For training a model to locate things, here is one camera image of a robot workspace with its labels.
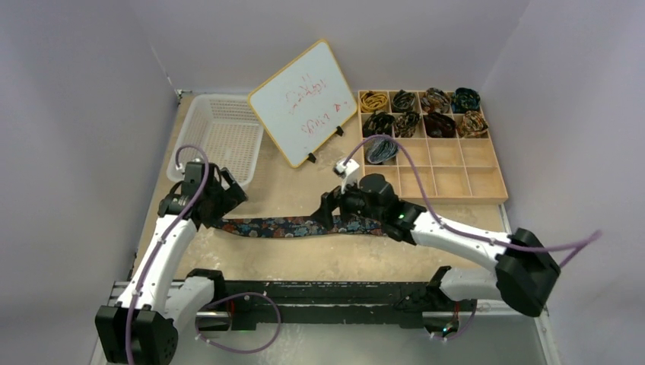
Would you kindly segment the navy floral patterned tie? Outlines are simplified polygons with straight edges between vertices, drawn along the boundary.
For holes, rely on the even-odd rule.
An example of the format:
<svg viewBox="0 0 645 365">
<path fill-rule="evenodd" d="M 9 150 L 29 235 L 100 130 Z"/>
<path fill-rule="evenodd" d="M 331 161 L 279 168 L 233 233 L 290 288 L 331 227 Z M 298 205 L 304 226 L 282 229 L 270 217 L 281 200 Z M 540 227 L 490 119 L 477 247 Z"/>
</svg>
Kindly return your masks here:
<svg viewBox="0 0 645 365">
<path fill-rule="evenodd" d="M 251 238 L 300 238 L 330 234 L 385 236 L 379 222 L 369 218 L 350 216 L 343 220 L 340 215 L 332 215 L 330 228 L 323 226 L 311 217 L 267 217 L 267 218 L 222 218 L 213 228 L 237 236 Z"/>
</svg>

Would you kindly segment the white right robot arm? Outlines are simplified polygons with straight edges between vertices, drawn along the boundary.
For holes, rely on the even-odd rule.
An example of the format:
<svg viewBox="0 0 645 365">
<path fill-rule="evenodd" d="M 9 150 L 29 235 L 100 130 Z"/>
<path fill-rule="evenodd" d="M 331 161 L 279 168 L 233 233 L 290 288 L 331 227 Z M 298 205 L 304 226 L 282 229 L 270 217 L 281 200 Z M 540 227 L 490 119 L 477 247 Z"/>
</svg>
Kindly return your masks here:
<svg viewBox="0 0 645 365">
<path fill-rule="evenodd" d="M 427 299 L 436 309 L 458 300 L 501 300 L 518 313 L 538 317 L 561 274 L 533 232 L 522 228 L 494 232 L 434 217 L 426 207 L 400 199 L 380 174 L 322 194 L 312 218 L 330 229 L 335 209 L 342 221 L 353 217 L 376 221 L 393 240 L 439 249 L 477 264 L 473 270 L 449 268 L 429 286 Z"/>
</svg>

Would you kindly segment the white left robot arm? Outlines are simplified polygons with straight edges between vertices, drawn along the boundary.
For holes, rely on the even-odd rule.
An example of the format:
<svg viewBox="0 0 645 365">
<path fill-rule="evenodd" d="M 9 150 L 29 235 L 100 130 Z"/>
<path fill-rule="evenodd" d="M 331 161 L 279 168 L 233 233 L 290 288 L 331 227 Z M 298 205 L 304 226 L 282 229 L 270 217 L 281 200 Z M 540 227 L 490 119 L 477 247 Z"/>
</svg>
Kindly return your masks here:
<svg viewBox="0 0 645 365">
<path fill-rule="evenodd" d="M 169 364 L 179 334 L 197 310 L 219 310 L 223 278 L 196 269 L 185 284 L 173 278 L 200 227 L 213 227 L 248 196 L 230 171 L 215 163 L 187 163 L 183 180 L 160 201 L 148 249 L 115 303 L 101 306 L 95 326 L 107 362 Z"/>
</svg>

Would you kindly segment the grey rolled tie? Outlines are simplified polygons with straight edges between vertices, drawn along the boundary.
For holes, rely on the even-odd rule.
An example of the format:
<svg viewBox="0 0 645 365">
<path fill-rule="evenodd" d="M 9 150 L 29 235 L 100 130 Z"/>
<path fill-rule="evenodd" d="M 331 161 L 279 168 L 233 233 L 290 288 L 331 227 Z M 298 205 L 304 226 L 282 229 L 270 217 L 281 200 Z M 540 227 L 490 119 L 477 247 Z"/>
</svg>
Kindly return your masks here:
<svg viewBox="0 0 645 365">
<path fill-rule="evenodd" d="M 389 135 L 375 135 L 364 144 L 364 156 L 369 164 L 380 165 L 396 157 L 399 144 Z"/>
</svg>

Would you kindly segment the wooden compartment tray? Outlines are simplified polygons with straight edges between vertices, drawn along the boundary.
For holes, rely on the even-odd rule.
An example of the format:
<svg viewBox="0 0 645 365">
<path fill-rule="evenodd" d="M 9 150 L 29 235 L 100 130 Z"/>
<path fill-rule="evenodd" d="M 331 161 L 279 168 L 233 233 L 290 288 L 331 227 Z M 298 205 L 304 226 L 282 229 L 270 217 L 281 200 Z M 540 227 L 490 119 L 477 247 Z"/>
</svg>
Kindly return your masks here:
<svg viewBox="0 0 645 365">
<path fill-rule="evenodd" d="M 397 195 L 419 204 L 423 197 L 417 177 L 433 203 L 504 203 L 509 195 L 489 133 L 477 138 L 463 138 L 458 132 L 449 138 L 430 136 L 424 121 L 427 111 L 420 103 L 425 92 L 414 93 L 414 110 L 421 115 L 415 130 L 400 137 L 393 129 L 390 134 L 402 147 L 381 163 L 371 163 L 367 158 L 371 141 L 361 146 L 354 155 L 361 173 L 384 175 Z"/>
</svg>

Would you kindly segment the white plastic basket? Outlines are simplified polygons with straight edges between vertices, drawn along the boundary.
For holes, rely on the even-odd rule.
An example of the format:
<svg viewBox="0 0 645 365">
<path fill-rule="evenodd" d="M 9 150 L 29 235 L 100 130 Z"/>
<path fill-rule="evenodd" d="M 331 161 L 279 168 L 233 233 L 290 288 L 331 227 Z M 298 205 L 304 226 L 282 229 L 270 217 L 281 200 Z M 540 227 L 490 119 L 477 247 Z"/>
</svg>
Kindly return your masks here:
<svg viewBox="0 0 645 365">
<path fill-rule="evenodd" d="M 175 153 L 179 147 L 190 144 L 201 148 L 208 161 L 229 170 L 242 189 L 248 190 L 256 171 L 264 127 L 241 94 L 202 94 L 189 105 L 183 125 L 167 165 L 167 178 L 177 183 L 183 172 L 176 168 L 200 158 L 201 154 L 188 148 Z"/>
</svg>

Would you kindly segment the black gold rolled tie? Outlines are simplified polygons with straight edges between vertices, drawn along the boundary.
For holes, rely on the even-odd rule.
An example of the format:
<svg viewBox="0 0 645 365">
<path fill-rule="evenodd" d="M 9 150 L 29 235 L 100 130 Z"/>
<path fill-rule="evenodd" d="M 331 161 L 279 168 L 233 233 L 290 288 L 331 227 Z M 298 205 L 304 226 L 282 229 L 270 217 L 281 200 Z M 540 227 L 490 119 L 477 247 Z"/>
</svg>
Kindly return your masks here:
<svg viewBox="0 0 645 365">
<path fill-rule="evenodd" d="M 389 135 L 392 136 L 392 127 L 396 118 L 382 110 L 377 110 L 367 117 L 362 127 L 363 136 Z"/>
</svg>

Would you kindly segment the dark olive rolled tie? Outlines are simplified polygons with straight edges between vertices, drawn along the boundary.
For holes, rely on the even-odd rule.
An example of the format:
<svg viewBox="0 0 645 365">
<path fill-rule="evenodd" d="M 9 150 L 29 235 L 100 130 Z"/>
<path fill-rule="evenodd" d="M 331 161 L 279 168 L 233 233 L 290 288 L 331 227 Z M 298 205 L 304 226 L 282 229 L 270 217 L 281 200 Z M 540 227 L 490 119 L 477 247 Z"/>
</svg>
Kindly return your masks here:
<svg viewBox="0 0 645 365">
<path fill-rule="evenodd" d="M 421 115 L 415 111 L 406 111 L 398 116 L 393 124 L 394 135 L 397 138 L 411 138 L 420 121 Z"/>
</svg>

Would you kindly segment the dark maroon rolled tie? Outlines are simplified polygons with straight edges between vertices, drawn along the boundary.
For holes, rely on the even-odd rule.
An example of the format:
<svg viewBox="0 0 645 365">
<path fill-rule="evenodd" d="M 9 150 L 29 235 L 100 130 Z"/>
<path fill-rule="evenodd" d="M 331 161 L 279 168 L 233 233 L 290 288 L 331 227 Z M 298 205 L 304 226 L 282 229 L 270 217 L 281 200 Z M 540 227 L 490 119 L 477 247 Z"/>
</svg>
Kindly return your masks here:
<svg viewBox="0 0 645 365">
<path fill-rule="evenodd" d="M 456 122 L 449 116 L 432 112 L 424 116 L 426 135 L 431 138 L 455 138 Z"/>
</svg>

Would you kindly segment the yellow rolled tie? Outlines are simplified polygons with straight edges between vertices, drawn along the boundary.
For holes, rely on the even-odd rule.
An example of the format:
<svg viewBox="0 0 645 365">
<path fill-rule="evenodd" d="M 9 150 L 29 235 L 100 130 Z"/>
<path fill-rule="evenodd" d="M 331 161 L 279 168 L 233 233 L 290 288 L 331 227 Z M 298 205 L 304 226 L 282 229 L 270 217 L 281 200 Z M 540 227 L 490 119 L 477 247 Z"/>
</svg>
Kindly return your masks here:
<svg viewBox="0 0 645 365">
<path fill-rule="evenodd" d="M 362 113 L 387 111 L 389 97 L 385 92 L 368 90 L 359 95 L 359 105 Z"/>
</svg>

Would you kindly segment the brown patterned rolled tie top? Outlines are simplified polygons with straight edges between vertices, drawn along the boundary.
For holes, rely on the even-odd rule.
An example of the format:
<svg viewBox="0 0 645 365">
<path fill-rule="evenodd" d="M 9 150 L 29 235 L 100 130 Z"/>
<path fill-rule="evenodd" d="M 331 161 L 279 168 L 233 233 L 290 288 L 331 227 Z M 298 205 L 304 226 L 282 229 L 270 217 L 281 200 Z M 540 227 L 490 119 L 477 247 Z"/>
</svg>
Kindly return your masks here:
<svg viewBox="0 0 645 365">
<path fill-rule="evenodd" d="M 426 113 L 448 113 L 451 97 L 441 89 L 429 87 L 420 98 L 421 109 Z"/>
</svg>

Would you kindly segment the orange brown rolled tie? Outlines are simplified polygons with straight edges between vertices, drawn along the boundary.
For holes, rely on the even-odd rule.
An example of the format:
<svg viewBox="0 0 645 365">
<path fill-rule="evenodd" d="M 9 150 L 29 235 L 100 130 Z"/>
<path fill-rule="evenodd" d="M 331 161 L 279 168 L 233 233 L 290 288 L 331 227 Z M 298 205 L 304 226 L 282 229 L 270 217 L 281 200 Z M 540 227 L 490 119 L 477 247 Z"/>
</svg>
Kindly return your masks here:
<svg viewBox="0 0 645 365">
<path fill-rule="evenodd" d="M 488 132 L 489 125 L 484 115 L 479 111 L 469 110 L 456 124 L 460 138 L 480 138 Z"/>
</svg>

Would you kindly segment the teal dark rolled tie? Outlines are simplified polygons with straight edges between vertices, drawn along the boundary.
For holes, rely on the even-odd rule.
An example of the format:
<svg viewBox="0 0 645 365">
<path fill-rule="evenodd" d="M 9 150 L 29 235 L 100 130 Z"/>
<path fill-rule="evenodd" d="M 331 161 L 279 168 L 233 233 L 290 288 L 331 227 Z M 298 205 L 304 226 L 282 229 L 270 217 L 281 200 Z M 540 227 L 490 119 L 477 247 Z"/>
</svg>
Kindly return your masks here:
<svg viewBox="0 0 645 365">
<path fill-rule="evenodd" d="M 458 87 L 454 90 L 451 98 L 451 107 L 454 113 L 479 111 L 480 105 L 481 97 L 476 90 L 467 87 Z"/>
</svg>

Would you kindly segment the white board with yellow frame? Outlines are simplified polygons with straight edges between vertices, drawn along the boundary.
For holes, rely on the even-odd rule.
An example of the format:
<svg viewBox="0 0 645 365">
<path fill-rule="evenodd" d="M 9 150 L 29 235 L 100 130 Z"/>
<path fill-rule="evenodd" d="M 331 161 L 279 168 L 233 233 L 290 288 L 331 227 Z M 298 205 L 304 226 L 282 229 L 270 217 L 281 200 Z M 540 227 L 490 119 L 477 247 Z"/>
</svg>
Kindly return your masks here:
<svg viewBox="0 0 645 365">
<path fill-rule="evenodd" d="M 359 109 L 324 39 L 253 90 L 247 103 L 292 168 L 309 160 Z"/>
</svg>

